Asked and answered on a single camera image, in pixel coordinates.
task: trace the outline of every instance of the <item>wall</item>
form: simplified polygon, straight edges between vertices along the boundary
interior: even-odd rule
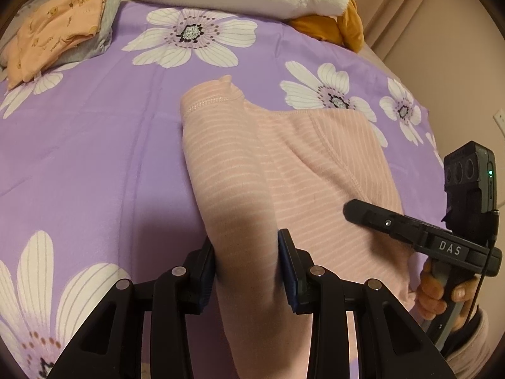
[[[505,40],[480,2],[424,0],[384,62],[430,110],[441,156],[469,140],[494,151],[498,201],[505,200],[505,138],[492,119],[505,108]],[[505,251],[504,220],[497,246]],[[502,269],[480,295],[493,348],[505,330],[504,291]]]

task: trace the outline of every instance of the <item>pink garment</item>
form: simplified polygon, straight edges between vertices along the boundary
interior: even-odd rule
[[[278,265],[277,230],[344,280],[384,282],[410,309],[412,251],[348,223],[359,198],[401,212],[388,164],[366,118],[351,110],[271,112],[231,77],[181,100],[183,149],[217,258],[217,292],[241,379],[305,379],[311,318],[292,313]],[[350,358],[356,357],[348,318]]]

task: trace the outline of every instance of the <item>finger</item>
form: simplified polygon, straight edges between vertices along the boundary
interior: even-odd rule
[[[434,320],[434,319],[435,319],[435,316],[437,316],[436,314],[434,314],[434,313],[432,313],[432,312],[429,312],[429,311],[427,311],[426,309],[424,309],[424,308],[422,307],[422,305],[421,305],[421,304],[419,304],[419,303],[416,305],[416,308],[417,308],[417,310],[418,310],[419,314],[421,315],[421,317],[422,317],[423,319],[426,319],[426,320]]]
[[[433,299],[420,289],[417,291],[417,301],[426,311],[436,315],[441,315],[447,309],[445,301]]]
[[[421,272],[420,287],[426,295],[433,299],[442,299],[443,286],[431,273]]]
[[[457,330],[460,330],[463,325],[465,324],[466,318],[463,316],[458,316],[456,318],[456,322],[454,322],[453,328],[450,330],[451,332],[456,332]]]
[[[466,302],[475,296],[477,290],[478,279],[474,277],[471,280],[461,283],[454,288],[451,297],[454,302]]]
[[[431,258],[428,258],[423,265],[423,271],[430,273],[431,272]]]
[[[472,301],[466,301],[461,308],[460,316],[466,320],[468,313],[470,312],[470,307],[472,306]]]

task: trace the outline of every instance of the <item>orange printed cloth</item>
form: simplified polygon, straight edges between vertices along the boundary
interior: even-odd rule
[[[106,0],[49,0],[32,13],[8,46],[9,89],[31,81],[65,51],[100,29]]]

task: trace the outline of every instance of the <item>floral bedsheet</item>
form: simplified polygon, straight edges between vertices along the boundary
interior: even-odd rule
[[[231,74],[274,111],[363,112],[405,213],[440,225],[428,112],[354,53],[276,21],[136,2],[114,32],[99,57],[0,83],[0,336],[30,379],[47,377],[115,281],[157,278],[204,241],[179,115],[201,82]],[[188,336],[197,379],[236,377],[215,298]]]

